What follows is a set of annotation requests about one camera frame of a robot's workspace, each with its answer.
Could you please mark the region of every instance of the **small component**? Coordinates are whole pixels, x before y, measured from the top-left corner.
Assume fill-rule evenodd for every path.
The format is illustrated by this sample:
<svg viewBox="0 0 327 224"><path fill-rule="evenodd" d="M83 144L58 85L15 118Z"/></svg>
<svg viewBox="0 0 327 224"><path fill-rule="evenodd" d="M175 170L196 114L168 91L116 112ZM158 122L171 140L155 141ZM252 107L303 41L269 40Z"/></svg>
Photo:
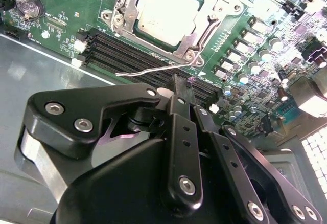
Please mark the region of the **small component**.
<svg viewBox="0 0 327 224"><path fill-rule="evenodd" d="M302 60L298 57L295 57L293 60L292 60L292 63L293 64L299 64Z"/></svg>
<svg viewBox="0 0 327 224"><path fill-rule="evenodd" d="M234 107L234 115L235 117L238 117L240 114L242 114L242 108L240 106Z"/></svg>
<svg viewBox="0 0 327 224"><path fill-rule="evenodd" d="M275 52L280 52L284 48L284 44L278 37L271 39L269 41L269 45L271 46L272 50Z"/></svg>
<svg viewBox="0 0 327 224"><path fill-rule="evenodd" d="M234 69L237 70L238 68L240 68L239 64L234 63Z"/></svg>
<svg viewBox="0 0 327 224"><path fill-rule="evenodd" d="M256 62L256 61L251 62L249 64L249 68L250 68L252 74L257 75L261 71L261 68L260 68L258 62Z"/></svg>
<svg viewBox="0 0 327 224"><path fill-rule="evenodd" d="M262 49L259 52L259 56L263 62L271 62L273 59L273 56L269 53L268 49Z"/></svg>
<svg viewBox="0 0 327 224"><path fill-rule="evenodd" d="M48 39L48 38L50 38L50 33L49 33L49 31L42 31L41 36L44 39Z"/></svg>
<svg viewBox="0 0 327 224"><path fill-rule="evenodd" d="M252 114L255 114L255 113L258 111L258 108L255 107L255 106L252 106L252 107L250 107L249 111L250 111Z"/></svg>
<svg viewBox="0 0 327 224"><path fill-rule="evenodd" d="M234 111L230 111L230 112L229 112L229 119L230 119L231 121L233 121L233 120L235 120L235 118L236 118L236 116L234 115Z"/></svg>
<svg viewBox="0 0 327 224"><path fill-rule="evenodd" d="M308 63L315 63L319 68L327 65L327 48L317 38L314 38L302 52L302 57Z"/></svg>
<svg viewBox="0 0 327 224"><path fill-rule="evenodd" d="M262 77L268 77L268 74L269 74L269 72L266 71L266 70L262 70L262 71L260 72L260 76L262 76Z"/></svg>
<svg viewBox="0 0 327 224"><path fill-rule="evenodd" d="M301 77L290 86L290 91L298 108L316 118L327 117L327 98L316 83Z"/></svg>
<svg viewBox="0 0 327 224"><path fill-rule="evenodd" d="M304 33L306 33L307 31L307 27L299 24L295 29L294 29L294 33L298 34L298 35L303 35Z"/></svg>
<svg viewBox="0 0 327 224"><path fill-rule="evenodd" d="M0 0L0 12L1 11L8 11L15 7L14 0Z"/></svg>
<svg viewBox="0 0 327 224"><path fill-rule="evenodd" d="M249 78L245 73L239 74L239 81L241 84L247 84L249 82Z"/></svg>
<svg viewBox="0 0 327 224"><path fill-rule="evenodd" d="M224 87L224 95L231 96L231 86L228 85Z"/></svg>
<svg viewBox="0 0 327 224"><path fill-rule="evenodd" d="M256 18L251 20L250 25L252 29L260 33L267 33L267 32L271 32L272 30L269 26L257 20Z"/></svg>
<svg viewBox="0 0 327 224"><path fill-rule="evenodd" d="M18 13L26 21L34 21L45 13L41 0L15 0Z"/></svg>
<svg viewBox="0 0 327 224"><path fill-rule="evenodd" d="M258 98L265 98L268 94L261 91L260 93L258 93Z"/></svg>
<svg viewBox="0 0 327 224"><path fill-rule="evenodd" d="M279 141L286 136L281 119L266 114L261 118L261 126L265 136L272 137L274 141Z"/></svg>
<svg viewBox="0 0 327 224"><path fill-rule="evenodd" d="M289 80L293 79L293 78L296 76L296 74L297 74L297 73L296 73L295 70L290 71L290 73L287 74L288 79L289 79Z"/></svg>
<svg viewBox="0 0 327 224"><path fill-rule="evenodd" d="M278 93L278 96L281 99L281 101L287 101L288 100L287 92L282 87L277 89L277 93Z"/></svg>
<svg viewBox="0 0 327 224"><path fill-rule="evenodd" d="M236 87L233 87L231 90L231 95L239 95L240 90Z"/></svg>
<svg viewBox="0 0 327 224"><path fill-rule="evenodd" d="M253 44L262 43L264 41L261 37L257 36L252 32L249 32L248 30L244 31L242 38L245 41Z"/></svg>
<svg viewBox="0 0 327 224"><path fill-rule="evenodd" d="M226 70L223 69L222 67L220 66L217 66L215 68L215 75L221 79L223 79L225 76L226 76Z"/></svg>
<svg viewBox="0 0 327 224"><path fill-rule="evenodd" d="M230 105L236 105L237 104L237 101L236 100L231 100L229 104Z"/></svg>
<svg viewBox="0 0 327 224"><path fill-rule="evenodd" d="M254 51L254 48L246 44L245 42L242 42L240 40L236 40L234 43L234 47L237 51L246 54L246 53L252 53Z"/></svg>
<svg viewBox="0 0 327 224"><path fill-rule="evenodd" d="M289 79L288 79L288 76L287 76L285 70L281 69L281 70L279 70L279 71L277 72L277 74L278 74L279 79L281 80L281 82L282 82L283 84L288 83Z"/></svg>
<svg viewBox="0 0 327 224"><path fill-rule="evenodd" d="M233 69L234 64L229 59L223 58L223 60L220 62L220 66L226 69L227 71L230 71L231 69Z"/></svg>
<svg viewBox="0 0 327 224"><path fill-rule="evenodd" d="M227 51L227 58L230 59L232 62L238 63L242 60L242 55L230 49Z"/></svg>
<svg viewBox="0 0 327 224"><path fill-rule="evenodd" d="M316 82L322 94L327 98L327 68L317 71L312 79Z"/></svg>
<svg viewBox="0 0 327 224"><path fill-rule="evenodd" d="M275 103L273 103L272 101L268 101L266 104L265 104L265 107L267 108L272 108L274 106Z"/></svg>
<svg viewBox="0 0 327 224"><path fill-rule="evenodd" d="M217 114L217 112L219 112L219 106L217 106L216 104L212 104L209 107L209 111L211 111L213 114Z"/></svg>

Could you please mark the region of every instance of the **grey metal surface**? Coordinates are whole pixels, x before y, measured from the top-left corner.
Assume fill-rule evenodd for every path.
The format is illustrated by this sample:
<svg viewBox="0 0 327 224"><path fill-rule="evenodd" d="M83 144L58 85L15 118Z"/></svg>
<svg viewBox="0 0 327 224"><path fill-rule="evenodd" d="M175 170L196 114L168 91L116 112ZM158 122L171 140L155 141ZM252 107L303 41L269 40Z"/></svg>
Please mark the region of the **grey metal surface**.
<svg viewBox="0 0 327 224"><path fill-rule="evenodd" d="M0 36L0 219L49 223L57 204L51 192L15 164L13 155L27 99L54 89L108 85L69 64Z"/></svg>

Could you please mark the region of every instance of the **capacitor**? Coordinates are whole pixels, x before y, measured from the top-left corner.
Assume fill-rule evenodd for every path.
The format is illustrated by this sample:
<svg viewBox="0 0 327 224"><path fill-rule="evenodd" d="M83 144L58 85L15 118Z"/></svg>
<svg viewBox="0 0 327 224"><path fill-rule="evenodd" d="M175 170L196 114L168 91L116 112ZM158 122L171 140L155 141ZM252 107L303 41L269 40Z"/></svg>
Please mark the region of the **capacitor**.
<svg viewBox="0 0 327 224"><path fill-rule="evenodd" d="M258 108L255 107L255 106L252 106L252 107L250 107L249 111L250 111L252 114L255 114L255 113L258 111Z"/></svg>
<svg viewBox="0 0 327 224"><path fill-rule="evenodd" d="M235 120L235 118L236 118L236 116L234 115L234 111L230 111L230 112L229 112L229 119L230 119L231 121L233 121L233 120Z"/></svg>
<svg viewBox="0 0 327 224"><path fill-rule="evenodd" d="M239 81L241 84L247 84L249 82L249 78L245 73L239 74Z"/></svg>
<svg viewBox="0 0 327 224"><path fill-rule="evenodd" d="M271 39L269 41L269 45L271 46L272 50L275 52L280 52L284 47L284 44L278 37Z"/></svg>
<svg viewBox="0 0 327 224"><path fill-rule="evenodd" d="M319 68L324 68L327 65L326 60L322 57L316 58L314 62L316 63L317 66L319 66Z"/></svg>
<svg viewBox="0 0 327 224"><path fill-rule="evenodd" d="M277 89L277 93L278 93L278 96L281 99L281 101L288 100L287 92L282 87L280 87L279 89Z"/></svg>
<svg viewBox="0 0 327 224"><path fill-rule="evenodd" d="M251 62L249 64L249 68L250 68L252 74L257 75L261 71L261 68L260 68L258 62L256 62L256 61Z"/></svg>
<svg viewBox="0 0 327 224"><path fill-rule="evenodd" d="M44 39L48 39L50 37L50 33L49 33L49 31L42 31L41 36Z"/></svg>
<svg viewBox="0 0 327 224"><path fill-rule="evenodd" d="M224 87L224 95L231 96L231 86L228 85Z"/></svg>
<svg viewBox="0 0 327 224"><path fill-rule="evenodd" d="M271 62L273 57L272 55L269 53L269 50L268 49L262 49L260 52L259 52L259 56L261 58L261 60L263 62Z"/></svg>
<svg viewBox="0 0 327 224"><path fill-rule="evenodd" d="M278 73L279 79L281 80L281 82L283 84L288 83L288 81L289 81L288 76L283 69L279 70L277 73Z"/></svg>
<svg viewBox="0 0 327 224"><path fill-rule="evenodd" d="M242 108L240 106L234 107L234 115L238 117L240 114L242 114Z"/></svg>

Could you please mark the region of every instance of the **green circuit board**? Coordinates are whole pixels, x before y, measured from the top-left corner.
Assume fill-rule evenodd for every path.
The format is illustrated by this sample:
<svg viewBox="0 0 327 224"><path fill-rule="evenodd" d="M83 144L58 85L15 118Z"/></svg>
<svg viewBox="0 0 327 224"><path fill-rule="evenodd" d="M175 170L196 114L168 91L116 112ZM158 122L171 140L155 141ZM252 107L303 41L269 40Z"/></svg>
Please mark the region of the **green circuit board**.
<svg viewBox="0 0 327 224"><path fill-rule="evenodd" d="M79 29L87 31L91 28L96 28L101 32L115 36L115 33L111 31L110 27L101 20L100 15L103 10L113 10L115 0L41 1L45 7L45 15L40 19L27 22L22 19L22 16L17 13L16 9L11 9L7 12L2 12L4 23L29 32L29 39L31 41L68 58L75 58L78 55L74 49L74 42L76 41L75 35ZM256 5L260 0L248 1ZM233 107L240 105L242 107L242 114L234 122L237 125L237 129L246 135L255 133L253 128L260 123L260 118L267 112L276 113L281 116L284 115L282 108L285 105L287 107L287 104L281 102L276 93L276 87L280 83L272 83L273 79L278 79L275 70L276 65L282 66L286 73L295 71L296 74L290 78L288 85L294 83L301 76L312 76L317 71L315 65L305 62L293 63L292 60L295 57L301 58L300 51L298 50L299 44L305 44L305 42L310 41L310 37L319 36L322 40L327 39L327 31L324 28L327 20L322 13L317 13L314 16L304 16L298 21L285 13L284 10L276 9L271 13L267 13L262 19L266 25L271 27L270 32L264 34L259 33L263 41L261 43L250 43L254 51L244 54L245 58L226 72L226 77L217 77L215 75L216 67L220 65L223 57L227 57L228 51L233 46L235 40L241 38L242 32L245 29L249 29L249 21L254 15L258 14L258 10L260 10L260 6L258 8L244 5L244 10L240 15L227 16L201 53L205 65L200 68L183 68L184 71L190 73L192 76L216 87L223 88L226 85L232 87L232 95L227 97L225 103L221 106L220 112L214 118L217 122L228 120L228 113L233 110ZM299 33L296 29L301 26L305 27L305 30ZM44 31L49 33L47 38L42 35ZM269 49L268 42L273 37L279 37L284 43L284 48L279 53L274 53L271 61L263 63L260 60L258 52L261 49ZM130 40L123 37L120 37L120 39L151 55L155 55L153 51ZM265 70L267 74L251 74L248 67L248 63L251 61L259 62L261 69ZM114 74L107 73L96 66L93 67L110 76L114 76ZM239 82L238 75L240 73L248 75L248 84L243 85ZM285 122L289 122L289 120L296 118L300 114L293 103L290 106L296 111L292 110L292 112L289 112L287 110L287 119ZM257 108L254 114L249 112L252 107Z"/></svg>

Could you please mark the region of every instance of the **electrolytic capacitor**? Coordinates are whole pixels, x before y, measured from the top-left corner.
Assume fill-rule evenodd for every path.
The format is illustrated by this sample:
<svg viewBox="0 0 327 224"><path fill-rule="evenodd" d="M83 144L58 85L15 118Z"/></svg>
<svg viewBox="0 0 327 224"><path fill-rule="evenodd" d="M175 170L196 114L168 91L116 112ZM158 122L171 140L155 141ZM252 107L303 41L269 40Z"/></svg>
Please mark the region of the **electrolytic capacitor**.
<svg viewBox="0 0 327 224"><path fill-rule="evenodd" d="M242 114L242 108L240 106L234 107L234 115L238 117L240 114Z"/></svg>
<svg viewBox="0 0 327 224"><path fill-rule="evenodd" d="M277 73L278 73L279 79L281 80L281 82L283 84L288 83L288 81L289 81L288 76L283 69L279 70Z"/></svg>
<svg viewBox="0 0 327 224"><path fill-rule="evenodd" d="M230 111L230 112L229 112L229 119L230 119L231 121L233 121L233 120L235 120L235 118L236 118L236 116L234 115L234 111Z"/></svg>
<svg viewBox="0 0 327 224"><path fill-rule="evenodd" d="M262 49L260 52L259 52L259 56L261 58L261 61L263 62L271 62L273 57L272 55L269 53L269 50L268 49Z"/></svg>
<svg viewBox="0 0 327 224"><path fill-rule="evenodd" d="M249 82L249 78L245 73L239 74L239 81L241 84L247 84Z"/></svg>
<svg viewBox="0 0 327 224"><path fill-rule="evenodd" d="M271 39L269 41L269 45L271 46L272 50L275 52L280 52L284 47L284 44L278 37Z"/></svg>
<svg viewBox="0 0 327 224"><path fill-rule="evenodd" d="M256 61L251 62L249 64L249 68L250 68L252 74L257 75L261 71L261 68L260 68L258 62L256 62Z"/></svg>
<svg viewBox="0 0 327 224"><path fill-rule="evenodd" d="M285 91L285 89L283 89L282 87L280 87L279 89L277 89L277 93L278 93L278 96L281 99L281 101L288 100L288 94Z"/></svg>
<svg viewBox="0 0 327 224"><path fill-rule="evenodd" d="M228 85L224 87L224 95L231 96L231 86Z"/></svg>
<svg viewBox="0 0 327 224"><path fill-rule="evenodd" d="M327 66L326 60L322 57L316 58L314 62L316 63L317 66L319 66L319 68L324 68Z"/></svg>

